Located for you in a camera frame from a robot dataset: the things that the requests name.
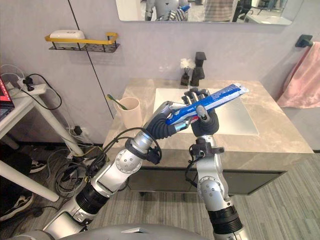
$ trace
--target faucet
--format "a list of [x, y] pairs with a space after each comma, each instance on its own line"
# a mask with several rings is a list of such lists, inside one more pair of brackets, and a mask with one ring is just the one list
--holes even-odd
[[198, 87], [199, 86], [199, 80], [205, 78], [205, 72], [203, 69], [204, 65], [204, 60], [207, 60], [206, 55], [203, 51], [197, 51], [195, 53], [195, 67], [192, 72], [192, 78], [190, 85], [193, 87]]

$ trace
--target floor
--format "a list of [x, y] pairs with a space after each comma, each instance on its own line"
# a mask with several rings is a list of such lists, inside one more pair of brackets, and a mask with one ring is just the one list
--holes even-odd
[[[33, 159], [47, 159], [53, 151], [43, 147], [24, 146], [21, 150]], [[67, 151], [57, 152], [50, 160], [52, 172], [65, 163]], [[234, 196], [234, 203], [252, 240], [319, 240], [320, 239], [320, 154], [304, 160], [250, 196]], [[31, 177], [53, 189], [53, 175], [47, 172]], [[33, 206], [56, 206], [37, 196]], [[41, 229], [55, 214], [45, 208], [37, 218], [28, 216], [1, 233], [1, 239], [26, 231]], [[100, 210], [89, 229], [124, 223], [153, 223], [184, 228], [213, 239], [212, 226], [203, 202], [196, 194], [147, 193], [126, 189], [116, 194]]]

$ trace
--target sneaker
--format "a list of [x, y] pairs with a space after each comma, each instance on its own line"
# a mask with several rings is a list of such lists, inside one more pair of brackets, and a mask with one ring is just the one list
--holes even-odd
[[34, 201], [34, 194], [31, 191], [26, 191], [22, 193], [16, 201], [15, 205], [8, 210], [3, 216], [0, 217], [0, 222], [12, 218], [15, 214], [22, 212], [27, 207], [29, 207]]
[[31, 174], [34, 174], [34, 173], [40, 172], [40, 171], [43, 170], [46, 166], [47, 166], [47, 162], [46, 162], [46, 161], [36, 161], [36, 160], [32, 160], [32, 165], [31, 165], [30, 173], [31, 173]]

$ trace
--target wall shelf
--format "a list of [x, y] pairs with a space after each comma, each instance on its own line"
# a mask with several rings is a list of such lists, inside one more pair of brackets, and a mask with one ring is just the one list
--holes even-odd
[[[88, 52], [102, 52], [114, 53], [120, 46], [116, 42], [118, 34], [115, 32], [107, 32], [108, 40], [91, 40], [91, 39], [72, 39], [72, 38], [50, 38], [50, 35], [44, 37], [47, 42], [52, 42], [50, 50], [71, 50], [71, 51], [88, 51]], [[76, 44], [70, 47], [61, 47], [60, 43]]]

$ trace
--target table leg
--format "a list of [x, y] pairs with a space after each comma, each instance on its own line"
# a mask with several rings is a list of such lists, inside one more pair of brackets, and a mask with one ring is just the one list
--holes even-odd
[[59, 196], [48, 188], [40, 185], [31, 178], [23, 175], [21, 172], [15, 170], [13, 167], [0, 160], [0, 176], [28, 189], [29, 191], [48, 199], [49, 201], [56, 202]]
[[[46, 106], [44, 101], [41, 100], [39, 96], [36, 97], [36, 100], [39, 101], [43, 106]], [[76, 144], [76, 140], [70, 136], [67, 130], [61, 125], [61, 123], [56, 119], [56, 117], [52, 114], [50, 110], [47, 110], [40, 106], [38, 103], [34, 103], [35, 108], [39, 111], [39, 113], [44, 117], [44, 119], [50, 124], [50, 126], [55, 130], [55, 132], [62, 137], [65, 144], [70, 147], [70, 149], [76, 155], [83, 155], [84, 152], [81, 148]]]
[[20, 146], [18, 143], [16, 143], [15, 141], [13, 141], [9, 136], [4, 135], [1, 138], [1, 141], [4, 142], [5, 144], [7, 144], [10, 148], [17, 150]]

